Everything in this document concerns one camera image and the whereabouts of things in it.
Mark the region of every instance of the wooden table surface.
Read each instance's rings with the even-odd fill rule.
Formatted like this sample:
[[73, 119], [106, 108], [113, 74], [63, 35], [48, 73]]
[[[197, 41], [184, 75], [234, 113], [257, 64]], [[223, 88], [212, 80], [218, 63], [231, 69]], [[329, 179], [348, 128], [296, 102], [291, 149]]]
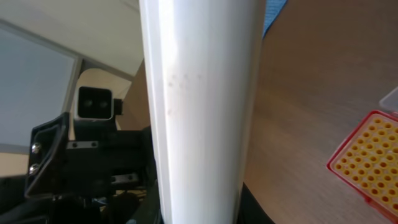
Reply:
[[264, 38], [245, 183], [277, 223], [390, 223], [325, 167], [398, 86], [398, 2], [289, 0]]

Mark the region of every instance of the wall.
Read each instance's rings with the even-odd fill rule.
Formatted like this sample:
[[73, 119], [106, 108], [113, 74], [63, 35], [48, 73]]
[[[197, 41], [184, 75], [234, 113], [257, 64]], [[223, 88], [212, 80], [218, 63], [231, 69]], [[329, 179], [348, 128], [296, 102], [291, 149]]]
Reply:
[[144, 58], [136, 0], [0, 0], [0, 19], [134, 75]]

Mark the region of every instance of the white tube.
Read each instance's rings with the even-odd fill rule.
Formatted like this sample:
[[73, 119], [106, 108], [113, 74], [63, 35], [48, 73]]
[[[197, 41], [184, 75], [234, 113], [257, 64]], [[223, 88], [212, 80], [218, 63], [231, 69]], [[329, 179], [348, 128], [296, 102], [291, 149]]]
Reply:
[[141, 0], [166, 224], [233, 223], [243, 184], [264, 0]]

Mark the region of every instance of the blue object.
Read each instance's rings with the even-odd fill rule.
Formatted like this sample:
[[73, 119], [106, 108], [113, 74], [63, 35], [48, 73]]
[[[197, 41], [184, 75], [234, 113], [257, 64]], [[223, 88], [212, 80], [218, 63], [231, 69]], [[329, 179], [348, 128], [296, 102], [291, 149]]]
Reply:
[[267, 30], [279, 15], [287, 0], [267, 0], [266, 16], [264, 18], [264, 29], [262, 30], [262, 37], [266, 35]]

